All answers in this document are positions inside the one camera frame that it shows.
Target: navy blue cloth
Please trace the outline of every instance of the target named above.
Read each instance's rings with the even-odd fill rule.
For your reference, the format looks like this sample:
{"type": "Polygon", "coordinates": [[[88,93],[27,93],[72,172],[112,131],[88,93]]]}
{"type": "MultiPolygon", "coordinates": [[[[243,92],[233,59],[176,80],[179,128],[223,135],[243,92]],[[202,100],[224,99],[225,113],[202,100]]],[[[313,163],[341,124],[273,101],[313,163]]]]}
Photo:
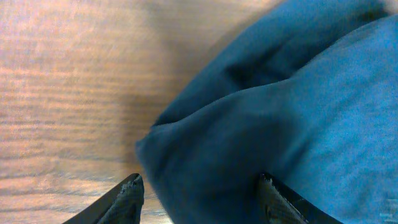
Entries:
{"type": "Polygon", "coordinates": [[[397,218],[398,16],[289,0],[205,67],[137,143],[175,223],[260,223],[269,172],[343,223],[397,218]]]}

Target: black object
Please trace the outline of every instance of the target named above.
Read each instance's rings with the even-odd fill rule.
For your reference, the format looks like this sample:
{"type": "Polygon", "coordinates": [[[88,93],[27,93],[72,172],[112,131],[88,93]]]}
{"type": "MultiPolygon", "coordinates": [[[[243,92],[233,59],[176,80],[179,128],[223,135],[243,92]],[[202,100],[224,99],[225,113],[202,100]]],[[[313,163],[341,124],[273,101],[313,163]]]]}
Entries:
{"type": "Polygon", "coordinates": [[[264,212],[264,223],[341,223],[270,174],[260,176],[257,193],[264,212]]]}
{"type": "Polygon", "coordinates": [[[143,204],[144,182],[139,174],[131,174],[64,224],[138,224],[143,204]]]}

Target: blue fabric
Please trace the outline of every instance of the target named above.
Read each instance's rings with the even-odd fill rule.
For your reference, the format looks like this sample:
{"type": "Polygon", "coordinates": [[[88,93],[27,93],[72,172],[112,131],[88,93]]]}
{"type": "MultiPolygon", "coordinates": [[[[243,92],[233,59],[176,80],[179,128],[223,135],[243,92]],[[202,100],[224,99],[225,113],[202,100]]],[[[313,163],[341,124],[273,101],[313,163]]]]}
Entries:
{"type": "Polygon", "coordinates": [[[264,171],[343,223],[381,223],[396,215],[397,133],[398,16],[376,0],[290,0],[204,68],[136,151],[175,223],[260,223],[264,171]]]}

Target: folded fabric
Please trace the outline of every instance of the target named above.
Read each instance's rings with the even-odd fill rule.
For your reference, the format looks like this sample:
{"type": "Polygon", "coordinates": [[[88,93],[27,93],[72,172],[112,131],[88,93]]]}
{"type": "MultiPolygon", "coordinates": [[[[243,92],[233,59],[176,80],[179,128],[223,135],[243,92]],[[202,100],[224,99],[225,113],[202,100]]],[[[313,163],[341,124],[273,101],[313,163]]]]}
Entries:
{"type": "Polygon", "coordinates": [[[269,172],[343,223],[398,220],[398,16],[289,0],[204,68],[137,143],[175,223],[261,223],[269,172]]]}

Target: wooden table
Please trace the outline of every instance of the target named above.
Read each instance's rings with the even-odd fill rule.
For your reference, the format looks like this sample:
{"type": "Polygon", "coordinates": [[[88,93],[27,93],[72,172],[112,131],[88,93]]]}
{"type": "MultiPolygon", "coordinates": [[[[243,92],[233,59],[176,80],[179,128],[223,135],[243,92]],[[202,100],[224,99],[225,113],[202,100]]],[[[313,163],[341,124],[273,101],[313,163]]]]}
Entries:
{"type": "MultiPolygon", "coordinates": [[[[134,143],[276,0],[0,2],[0,223],[61,223],[139,165],[134,143]]],[[[146,183],[141,223],[171,223],[146,183]]]]}

